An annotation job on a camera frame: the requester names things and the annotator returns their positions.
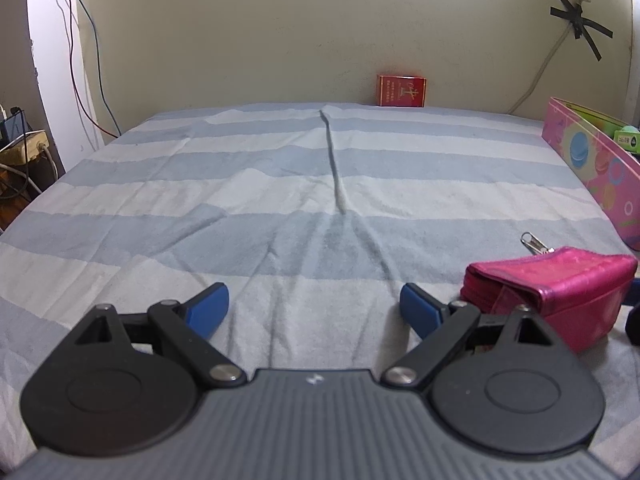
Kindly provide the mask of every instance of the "zipper pull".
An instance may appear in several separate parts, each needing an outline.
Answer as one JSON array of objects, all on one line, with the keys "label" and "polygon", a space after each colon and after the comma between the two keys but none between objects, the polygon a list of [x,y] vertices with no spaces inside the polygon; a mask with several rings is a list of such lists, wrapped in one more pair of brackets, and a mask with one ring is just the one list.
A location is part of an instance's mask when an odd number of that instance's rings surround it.
[{"label": "zipper pull", "polygon": [[547,254],[554,251],[552,247],[547,247],[528,231],[522,234],[520,241],[531,252],[531,254]]}]

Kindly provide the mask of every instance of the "round black disc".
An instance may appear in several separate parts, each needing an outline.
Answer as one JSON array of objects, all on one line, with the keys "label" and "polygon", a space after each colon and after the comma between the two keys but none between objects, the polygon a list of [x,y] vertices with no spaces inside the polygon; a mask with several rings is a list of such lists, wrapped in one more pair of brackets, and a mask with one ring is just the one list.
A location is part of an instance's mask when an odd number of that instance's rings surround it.
[{"label": "round black disc", "polygon": [[590,441],[602,391],[566,349],[513,344],[445,368],[431,403],[457,433],[501,454],[548,455]]},{"label": "round black disc", "polygon": [[79,348],[41,367],[22,392],[22,418],[37,446],[80,456],[123,454],[188,420],[197,390],[174,362],[130,346]]}]

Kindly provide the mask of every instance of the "red cigarette pack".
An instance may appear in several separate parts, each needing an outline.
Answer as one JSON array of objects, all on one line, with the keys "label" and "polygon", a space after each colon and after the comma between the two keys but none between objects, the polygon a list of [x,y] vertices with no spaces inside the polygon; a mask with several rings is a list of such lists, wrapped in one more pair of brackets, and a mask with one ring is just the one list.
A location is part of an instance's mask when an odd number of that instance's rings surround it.
[{"label": "red cigarette pack", "polygon": [[423,107],[427,80],[419,76],[378,75],[378,106]]}]

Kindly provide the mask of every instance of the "light blue stripe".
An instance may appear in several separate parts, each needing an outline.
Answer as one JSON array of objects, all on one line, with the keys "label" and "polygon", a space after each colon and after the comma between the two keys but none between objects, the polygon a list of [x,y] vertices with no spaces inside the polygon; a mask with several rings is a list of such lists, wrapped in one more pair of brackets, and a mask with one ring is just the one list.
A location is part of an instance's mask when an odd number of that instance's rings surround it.
[{"label": "light blue stripe", "polygon": [[[566,166],[447,153],[337,150],[340,176],[411,180],[509,182],[569,189],[582,187]],[[83,160],[61,180],[72,186],[126,184],[148,180],[228,178],[254,168],[269,176],[331,175],[326,149],[284,146],[277,150],[237,153],[178,153],[133,162]]]},{"label": "light blue stripe", "polygon": [[626,252],[603,219],[402,220],[353,212],[229,216],[199,205],[182,218],[27,209],[18,223],[20,229],[9,229],[2,241],[32,253],[119,267],[140,254],[174,269],[234,276],[459,283],[472,261],[526,256],[520,243],[524,231],[550,246]]},{"label": "light blue stripe", "polygon": [[68,329],[4,298],[0,298],[0,319],[0,378],[19,392]]},{"label": "light blue stripe", "polygon": [[[548,146],[542,139],[531,134],[506,132],[494,128],[457,126],[455,124],[428,124],[411,121],[377,121],[362,119],[330,119],[332,132],[359,130],[361,132],[385,132],[424,136],[449,136],[461,139],[500,140],[527,146]],[[144,144],[162,140],[199,139],[203,137],[226,137],[237,135],[259,135],[287,132],[308,132],[313,128],[324,128],[319,118],[286,119],[277,121],[252,121],[250,123],[210,124],[198,121],[189,126],[179,126],[151,132],[133,132],[118,140],[117,144]]]}]

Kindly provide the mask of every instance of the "metal pivot bolt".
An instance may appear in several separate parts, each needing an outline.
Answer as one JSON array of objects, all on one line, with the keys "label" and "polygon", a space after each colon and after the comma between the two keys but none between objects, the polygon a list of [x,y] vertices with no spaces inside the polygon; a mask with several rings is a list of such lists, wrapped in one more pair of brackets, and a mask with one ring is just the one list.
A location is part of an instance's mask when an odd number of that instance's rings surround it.
[{"label": "metal pivot bolt", "polygon": [[385,372],[385,379],[388,383],[397,384],[399,386],[413,383],[418,374],[411,368],[402,366],[394,366]]},{"label": "metal pivot bolt", "polygon": [[217,381],[230,383],[232,381],[237,381],[242,376],[242,370],[236,365],[215,365],[211,370],[209,370],[209,375],[212,379]]}]

